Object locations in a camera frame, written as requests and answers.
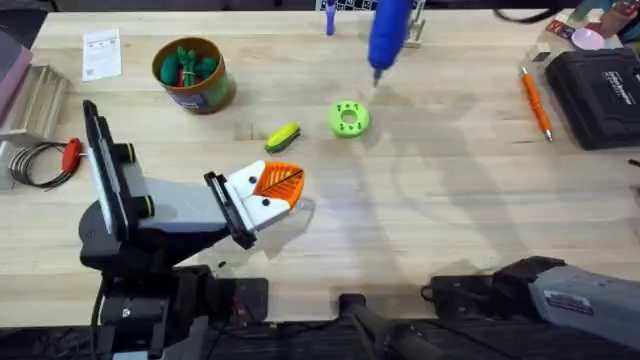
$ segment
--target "black case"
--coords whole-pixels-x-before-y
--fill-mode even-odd
[[[564,52],[545,74],[582,148],[640,145],[640,62],[633,50]]]

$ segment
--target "green object in container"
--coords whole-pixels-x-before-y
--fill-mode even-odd
[[[169,55],[162,62],[160,81],[165,85],[176,86],[178,84],[179,72],[180,62],[178,61],[178,57],[176,55]]]
[[[196,64],[196,53],[193,50],[184,51],[182,46],[178,46],[178,59],[182,65],[182,85],[189,87],[196,84],[196,73],[194,67]]]
[[[355,121],[347,123],[343,120],[344,116],[354,117]],[[369,127],[369,112],[362,104],[343,101],[331,107],[329,127],[337,137],[354,138],[360,136]]]
[[[209,76],[211,76],[213,72],[216,71],[216,66],[216,59],[212,57],[204,57],[202,58],[202,60],[200,60],[199,63],[196,64],[196,76],[198,76],[202,80],[208,79]]]

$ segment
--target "marker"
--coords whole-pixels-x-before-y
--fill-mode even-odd
[[[331,36],[336,32],[335,17],[336,17],[336,0],[327,0],[325,5],[327,14],[327,36]]]
[[[533,110],[533,113],[536,114],[540,130],[547,138],[547,140],[549,140],[549,142],[553,142],[553,135],[551,134],[551,123],[549,123],[549,118],[542,108],[542,104],[540,103],[540,96],[538,95],[536,86],[533,84],[533,79],[531,79],[531,75],[529,75],[527,69],[524,67],[522,68],[522,83],[524,84],[524,88],[527,90],[527,95],[529,96],[529,105],[531,106],[531,110]]]

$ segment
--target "paper sheet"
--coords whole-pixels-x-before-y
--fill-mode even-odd
[[[82,81],[118,76],[121,73],[120,31],[113,29],[84,34],[82,44]]]

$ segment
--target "pink object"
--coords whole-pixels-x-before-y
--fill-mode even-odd
[[[573,35],[571,35],[571,42],[578,49],[582,50],[599,50],[604,48],[604,38],[602,35],[587,28],[576,30]]]

